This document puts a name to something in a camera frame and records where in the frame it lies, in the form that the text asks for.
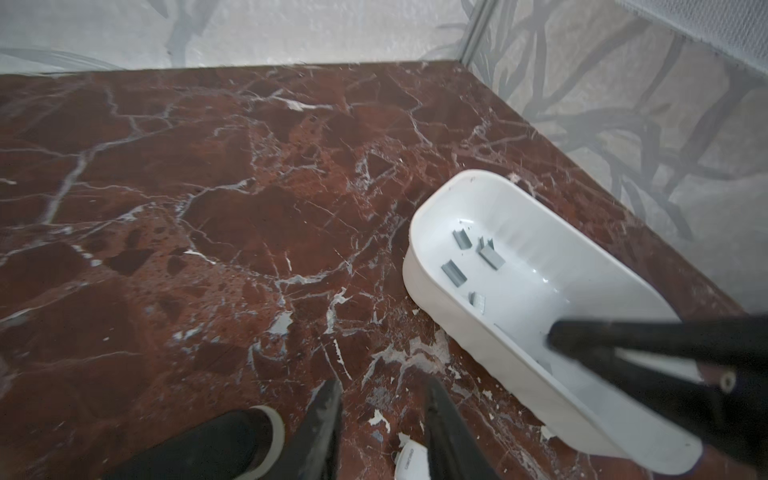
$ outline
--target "staple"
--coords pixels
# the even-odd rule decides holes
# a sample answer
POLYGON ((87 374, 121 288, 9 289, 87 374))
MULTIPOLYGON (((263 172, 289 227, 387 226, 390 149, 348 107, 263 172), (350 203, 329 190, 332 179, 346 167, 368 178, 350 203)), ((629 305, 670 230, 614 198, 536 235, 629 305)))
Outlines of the staple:
POLYGON ((506 260, 504 260, 501 255, 496 253, 496 250, 493 250, 493 246, 490 244, 490 240, 488 241, 488 245, 485 245, 485 247, 481 248, 478 253, 480 254, 480 257, 483 257, 485 261, 493 267, 493 270, 500 269, 502 265, 506 263, 506 260))
POLYGON ((464 282, 467 281, 467 277, 462 273, 461 270, 458 269, 455 263, 453 263, 453 260, 448 260, 448 262, 443 265, 442 271, 445 272, 445 275, 448 275, 448 278, 451 279, 454 285, 461 286, 464 282))
MULTIPOLYGON (((478 238, 478 248, 477 248, 477 251, 479 252, 480 250, 482 250, 483 248, 485 248, 485 245, 486 245, 486 243, 485 243, 485 241, 483 240, 483 238, 482 238, 482 237, 478 238)), ((496 249, 493 247, 493 239, 492 239, 492 238, 489 238, 489 239, 488 239, 488 246, 489 246, 489 247, 491 247, 493 250, 496 250, 496 249)))
POLYGON ((472 248, 472 241, 463 228, 461 230, 453 230, 453 237, 456 239, 456 243, 458 243, 458 248, 462 250, 472 248))

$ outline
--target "broken plastic piece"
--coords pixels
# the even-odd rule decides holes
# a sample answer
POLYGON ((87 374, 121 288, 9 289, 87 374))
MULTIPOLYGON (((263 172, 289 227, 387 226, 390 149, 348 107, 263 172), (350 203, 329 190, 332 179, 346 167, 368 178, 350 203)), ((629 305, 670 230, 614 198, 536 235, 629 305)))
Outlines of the broken plastic piece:
POLYGON ((480 257, 483 257, 485 261, 493 267, 493 270, 498 270, 506 263, 506 260, 496 253, 496 250, 493 250, 490 240, 488 241, 488 245, 485 245, 485 247, 480 249, 478 253, 480 253, 480 257))
POLYGON ((448 275, 448 278, 451 279, 454 285, 461 286, 464 282, 467 281, 467 277, 462 273, 461 270, 458 269, 455 263, 453 263, 453 260, 448 260, 448 262, 443 265, 442 271, 445 272, 445 275, 448 275))
POLYGON ((456 239, 456 243, 458 243, 458 248, 462 250, 472 248, 472 242, 463 228, 461 230, 453 230, 453 237, 456 239))
POLYGON ((481 314, 485 313, 485 297, 483 295, 477 292, 469 292, 469 302, 477 310, 480 310, 481 314))

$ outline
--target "black shoe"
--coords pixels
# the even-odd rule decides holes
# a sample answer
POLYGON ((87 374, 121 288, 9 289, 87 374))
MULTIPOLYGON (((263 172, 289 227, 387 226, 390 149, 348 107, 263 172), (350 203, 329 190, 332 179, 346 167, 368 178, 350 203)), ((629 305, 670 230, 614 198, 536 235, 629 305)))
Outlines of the black shoe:
POLYGON ((268 406, 227 412, 139 453, 104 480, 255 480, 280 457, 280 414, 268 406))

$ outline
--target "wallpaper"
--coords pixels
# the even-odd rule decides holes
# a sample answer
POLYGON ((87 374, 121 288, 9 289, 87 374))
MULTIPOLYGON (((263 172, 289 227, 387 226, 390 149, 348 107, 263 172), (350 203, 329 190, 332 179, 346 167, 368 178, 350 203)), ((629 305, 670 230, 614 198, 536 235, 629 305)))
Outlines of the wallpaper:
POLYGON ((472 70, 752 312, 768 310, 768 84, 612 0, 499 0, 472 70))
POLYGON ((0 0, 0 73, 455 58, 459 0, 0 0))

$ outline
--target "gray staple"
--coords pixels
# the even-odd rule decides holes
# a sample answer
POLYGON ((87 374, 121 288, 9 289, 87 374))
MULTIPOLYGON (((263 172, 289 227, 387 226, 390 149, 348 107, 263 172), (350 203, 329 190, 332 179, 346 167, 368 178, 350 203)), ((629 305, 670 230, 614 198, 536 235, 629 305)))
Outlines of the gray staple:
POLYGON ((500 269, 502 265, 506 263, 506 260, 504 260, 501 255, 496 253, 496 250, 493 250, 493 247, 491 247, 490 244, 483 247, 480 251, 478 251, 478 253, 480 253, 480 257, 483 257, 485 261, 493 267, 493 270, 500 269))
POLYGON ((456 239, 456 243, 458 243, 458 248, 462 250, 472 248, 472 241, 469 239, 469 236, 467 236, 467 233, 463 228, 458 231, 453 230, 453 237, 456 239))
POLYGON ((443 265, 442 271, 445 272, 445 275, 448 275, 448 278, 451 279, 454 285, 461 286, 464 282, 467 281, 467 277, 462 273, 461 270, 458 269, 455 263, 453 263, 453 260, 448 260, 448 262, 443 265))

